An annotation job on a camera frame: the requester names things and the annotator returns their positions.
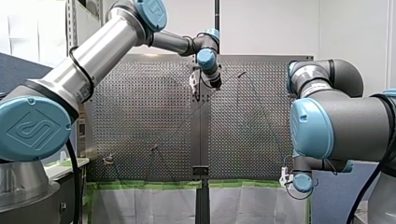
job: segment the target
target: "blue joint cap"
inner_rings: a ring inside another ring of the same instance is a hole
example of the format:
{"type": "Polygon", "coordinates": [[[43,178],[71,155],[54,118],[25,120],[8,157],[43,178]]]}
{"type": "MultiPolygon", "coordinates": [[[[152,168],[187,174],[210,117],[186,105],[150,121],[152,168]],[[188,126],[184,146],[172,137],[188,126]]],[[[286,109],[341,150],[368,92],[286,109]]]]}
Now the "blue joint cap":
{"type": "Polygon", "coordinates": [[[387,96],[396,96],[396,89],[385,90],[383,93],[387,96]]]}
{"type": "Polygon", "coordinates": [[[324,108],[314,99],[293,102],[290,111],[291,141],[297,153],[316,159],[332,154],[332,123],[324,108]]]}
{"type": "Polygon", "coordinates": [[[307,193],[314,187],[311,176],[307,174],[297,174],[293,178],[293,186],[301,193],[307,193]]]}
{"type": "Polygon", "coordinates": [[[211,35],[215,37],[218,41],[220,41],[220,32],[216,29],[207,29],[204,31],[205,34],[211,35]]]}
{"type": "Polygon", "coordinates": [[[165,28],[168,18],[162,0],[134,0],[134,5],[149,29],[159,32],[165,28]]]}
{"type": "Polygon", "coordinates": [[[21,96],[0,104],[0,159],[37,161],[61,149],[71,132],[67,112],[44,97],[21,96]]]}
{"type": "Polygon", "coordinates": [[[197,61],[202,69],[210,69],[216,63],[216,55],[212,49],[201,49],[197,54],[197,61]]]}
{"type": "Polygon", "coordinates": [[[353,170],[353,161],[347,161],[346,166],[341,171],[341,173],[350,173],[353,170]]]}
{"type": "Polygon", "coordinates": [[[293,88],[291,87],[291,77],[292,77],[292,71],[294,68],[294,65],[297,64],[296,61],[292,61],[289,63],[289,67],[288,67],[288,82],[286,83],[286,88],[288,90],[289,94],[294,93],[293,88]]]}

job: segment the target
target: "metal pegboard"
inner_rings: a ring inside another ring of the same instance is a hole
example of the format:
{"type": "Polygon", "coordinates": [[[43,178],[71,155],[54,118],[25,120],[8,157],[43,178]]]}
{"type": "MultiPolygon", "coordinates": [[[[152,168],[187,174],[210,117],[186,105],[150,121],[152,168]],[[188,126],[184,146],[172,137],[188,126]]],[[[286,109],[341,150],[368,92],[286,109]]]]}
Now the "metal pegboard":
{"type": "Polygon", "coordinates": [[[127,55],[87,105],[91,181],[191,179],[191,58],[127,55]],[[114,154],[115,164],[103,158],[114,154]]]}
{"type": "Polygon", "coordinates": [[[292,153],[287,67],[310,59],[219,57],[225,84],[211,97],[209,178],[279,179],[283,159],[292,153]]]}

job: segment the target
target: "metal stand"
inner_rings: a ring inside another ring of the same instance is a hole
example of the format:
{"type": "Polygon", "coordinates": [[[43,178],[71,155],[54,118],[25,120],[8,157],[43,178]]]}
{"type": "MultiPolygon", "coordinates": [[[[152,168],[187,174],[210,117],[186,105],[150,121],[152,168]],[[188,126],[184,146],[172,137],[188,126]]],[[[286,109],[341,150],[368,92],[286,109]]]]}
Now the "metal stand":
{"type": "Polygon", "coordinates": [[[209,182],[202,180],[202,188],[197,190],[195,204],[195,224],[210,224],[209,182]]]}
{"type": "Polygon", "coordinates": [[[196,191],[195,224],[210,224],[210,200],[209,200],[209,124],[210,124],[210,95],[211,90],[203,83],[199,88],[200,106],[199,115],[199,165],[192,166],[193,175],[198,175],[202,181],[202,187],[196,191]]]}
{"type": "Polygon", "coordinates": [[[59,188],[59,184],[53,183],[48,192],[35,201],[1,208],[1,223],[60,223],[65,207],[60,203],[59,188]]]}

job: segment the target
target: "logo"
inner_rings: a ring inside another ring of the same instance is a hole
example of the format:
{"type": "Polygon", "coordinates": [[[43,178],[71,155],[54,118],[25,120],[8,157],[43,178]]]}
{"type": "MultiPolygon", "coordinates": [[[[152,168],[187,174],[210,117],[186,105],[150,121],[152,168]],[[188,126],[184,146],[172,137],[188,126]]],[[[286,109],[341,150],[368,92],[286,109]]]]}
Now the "logo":
{"type": "Polygon", "coordinates": [[[7,131],[7,135],[33,150],[41,150],[60,129],[57,122],[32,108],[7,131]]]}
{"type": "Polygon", "coordinates": [[[156,0],[151,0],[148,3],[148,8],[157,17],[157,21],[161,20],[164,16],[163,10],[161,9],[160,3],[156,0]]]}

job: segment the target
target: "white wall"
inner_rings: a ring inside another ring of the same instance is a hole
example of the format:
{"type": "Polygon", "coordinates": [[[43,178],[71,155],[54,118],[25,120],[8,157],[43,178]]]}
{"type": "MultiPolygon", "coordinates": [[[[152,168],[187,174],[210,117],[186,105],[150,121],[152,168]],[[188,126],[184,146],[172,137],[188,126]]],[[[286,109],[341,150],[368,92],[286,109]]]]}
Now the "white wall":
{"type": "Polygon", "coordinates": [[[81,45],[101,27],[101,22],[80,2],[76,1],[77,42],[81,45]]]}
{"type": "Polygon", "coordinates": [[[0,5],[0,52],[51,67],[66,57],[64,0],[0,5]]]}
{"type": "MultiPolygon", "coordinates": [[[[104,13],[112,6],[115,0],[104,0],[104,13]]],[[[198,33],[214,28],[214,1],[213,0],[163,0],[168,14],[168,23],[165,30],[178,34],[195,37],[198,33]]],[[[132,48],[129,53],[172,53],[162,49],[142,46],[132,48]]]]}
{"type": "Polygon", "coordinates": [[[318,0],[220,1],[222,54],[318,56],[318,0]]]}
{"type": "MultiPolygon", "coordinates": [[[[163,0],[166,30],[196,36],[214,28],[214,0],[163,0]]],[[[104,12],[114,0],[104,0],[104,12]]],[[[222,54],[307,54],[318,56],[318,0],[220,1],[222,54]]],[[[130,53],[170,53],[147,47],[130,53]]]]}
{"type": "Polygon", "coordinates": [[[389,8],[389,53],[388,53],[388,86],[396,88],[396,4],[390,1],[389,8]]]}
{"type": "Polygon", "coordinates": [[[381,92],[387,87],[388,26],[389,0],[321,0],[319,58],[353,63],[364,94],[381,92]]]}

